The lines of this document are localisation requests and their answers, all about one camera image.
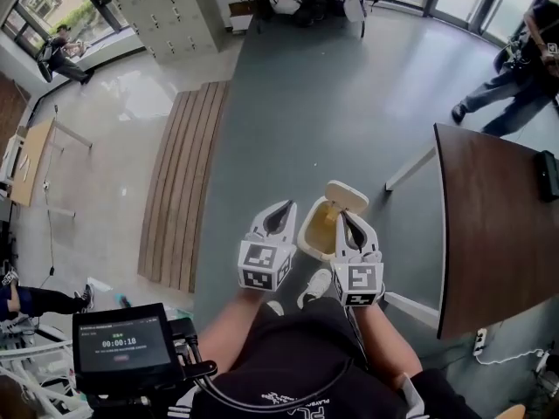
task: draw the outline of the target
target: person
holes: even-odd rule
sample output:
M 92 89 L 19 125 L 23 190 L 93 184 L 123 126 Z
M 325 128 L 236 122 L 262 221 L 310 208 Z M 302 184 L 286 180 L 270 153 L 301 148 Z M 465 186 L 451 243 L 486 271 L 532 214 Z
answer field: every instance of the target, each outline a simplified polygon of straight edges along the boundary
M 348 372 L 324 396 L 276 416 L 403 419 L 409 405 L 399 389 L 407 374 L 424 401 L 426 415 L 479 419 L 442 373 L 423 370 L 378 305 L 353 310 L 365 359 L 338 300 L 322 296 L 331 280 L 329 270 L 318 270 L 299 296 L 301 312 L 292 315 L 284 315 L 276 301 L 264 304 L 263 292 L 241 289 L 198 340 L 202 359 L 217 363 L 217 388 L 239 402 L 279 405 L 325 387 L 344 362 L 353 359 Z M 230 408 L 204 391 L 194 394 L 190 410 L 194 419 L 258 416 Z
M 481 132 L 504 136 L 516 132 L 534 118 L 559 90 L 559 5 L 549 0 L 524 15 L 529 41 L 522 48 L 519 69 L 512 60 L 502 66 L 495 78 L 482 84 L 452 109 L 452 118 L 460 124 L 467 113 L 478 111 L 498 100 L 513 101 Z
M 83 43 L 69 43 L 68 37 L 71 28 L 67 24 L 60 25 L 56 32 L 58 34 L 52 40 L 52 57 L 49 61 L 49 66 L 54 72 L 66 76 L 71 80 L 78 81 L 81 85 L 87 84 L 94 74 L 94 70 L 84 72 L 77 64 L 74 64 L 65 53 L 78 50 L 79 54 L 86 51 Z
M 0 321 L 15 319 L 19 313 L 30 317 L 40 317 L 43 313 L 54 312 L 63 315 L 86 312 L 93 309 L 93 288 L 86 284 L 80 295 L 70 298 L 62 292 L 18 286 L 17 278 L 0 289 Z

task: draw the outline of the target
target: white locker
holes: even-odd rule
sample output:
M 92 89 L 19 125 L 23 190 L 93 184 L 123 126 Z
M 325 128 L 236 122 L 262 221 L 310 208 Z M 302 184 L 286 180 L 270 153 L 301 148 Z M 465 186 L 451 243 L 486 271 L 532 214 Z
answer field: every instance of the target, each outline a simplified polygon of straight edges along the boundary
M 215 0 L 114 0 L 161 63 L 218 52 L 224 36 Z

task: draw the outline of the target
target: wooden table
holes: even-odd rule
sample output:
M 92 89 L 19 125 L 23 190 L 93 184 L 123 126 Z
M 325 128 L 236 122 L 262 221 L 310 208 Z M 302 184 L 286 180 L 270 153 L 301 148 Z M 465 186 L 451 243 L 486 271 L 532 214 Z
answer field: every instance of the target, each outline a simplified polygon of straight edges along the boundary
M 394 292 L 385 299 L 448 339 L 559 292 L 559 202 L 539 199 L 533 149 L 460 127 L 434 128 L 435 141 L 388 180 L 386 190 L 438 157 L 444 214 L 439 309 Z
M 16 164 L 16 174 L 14 176 L 14 183 L 11 187 L 10 199 L 14 203 L 19 203 L 20 205 L 26 207 L 31 206 L 33 188 L 35 187 L 35 181 L 37 180 L 38 168 L 41 160 L 43 159 L 46 144 L 49 143 L 49 137 L 51 136 L 51 132 L 54 128 L 68 134 L 74 140 L 79 141 L 88 148 L 91 148 L 93 145 L 92 142 L 76 134 L 56 120 L 48 120 L 30 128 L 27 132 L 27 136 L 25 137 L 24 147 L 22 148 Z M 52 147 L 60 151 L 64 150 L 52 142 L 50 142 L 50 144 Z M 26 158 L 29 160 L 29 166 L 20 166 L 24 164 Z M 48 204 L 46 204 L 46 208 L 49 211 L 64 214 L 66 216 L 74 217 L 76 215 L 75 211 L 56 208 Z

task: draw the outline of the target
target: table leg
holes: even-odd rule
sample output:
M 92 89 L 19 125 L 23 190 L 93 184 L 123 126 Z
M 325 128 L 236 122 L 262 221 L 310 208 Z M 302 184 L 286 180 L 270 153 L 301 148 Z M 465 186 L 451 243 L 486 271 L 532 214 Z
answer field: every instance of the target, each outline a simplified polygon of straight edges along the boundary
M 57 149 L 58 151 L 60 151 L 61 154 L 64 152 L 64 148 L 61 148 L 55 142 L 49 141 L 49 145 L 51 145 L 52 148 Z
M 54 121 L 53 124 L 57 129 L 60 129 L 65 134 L 70 135 L 74 140 L 79 141 L 80 143 L 86 145 L 88 148 L 90 148 L 93 145 L 92 142 L 85 139 L 83 136 L 76 134 L 73 130 L 70 130 L 68 127 L 64 126 L 63 124 L 60 124 L 58 121 Z
M 416 173 L 416 171 L 426 164 L 437 153 L 437 147 L 433 142 L 430 142 L 424 147 L 421 152 L 416 155 L 412 160 L 405 163 L 385 185 L 387 191 L 393 191 L 397 185 L 405 182 L 408 178 Z
M 407 299 L 394 292 L 386 292 L 384 300 L 395 308 L 407 313 L 415 319 L 425 323 L 434 329 L 438 329 L 438 311 L 430 307 L 419 304 L 411 299 Z
M 70 211 L 69 209 L 62 209 L 62 208 L 57 208 L 51 205 L 45 205 L 46 208 L 51 212 L 51 213 L 59 213 L 62 214 L 63 216 L 69 216 L 69 217 L 76 217 L 76 211 Z

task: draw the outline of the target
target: display screen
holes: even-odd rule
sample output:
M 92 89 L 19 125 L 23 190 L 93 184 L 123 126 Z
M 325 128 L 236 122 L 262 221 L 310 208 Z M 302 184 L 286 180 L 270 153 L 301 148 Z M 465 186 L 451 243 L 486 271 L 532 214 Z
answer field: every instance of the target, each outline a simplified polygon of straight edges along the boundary
M 84 373 L 123 371 L 170 363 L 157 317 L 79 326 Z

